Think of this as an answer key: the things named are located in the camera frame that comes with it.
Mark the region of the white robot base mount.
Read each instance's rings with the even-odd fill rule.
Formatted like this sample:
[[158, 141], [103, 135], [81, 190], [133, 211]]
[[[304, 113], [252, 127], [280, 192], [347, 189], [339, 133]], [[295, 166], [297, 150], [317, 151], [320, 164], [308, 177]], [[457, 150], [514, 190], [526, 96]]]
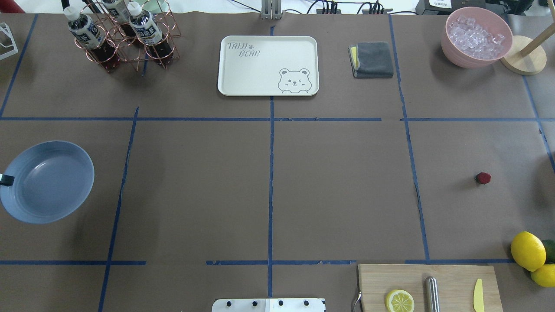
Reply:
[[218, 299], [212, 312], [325, 312], [321, 298]]

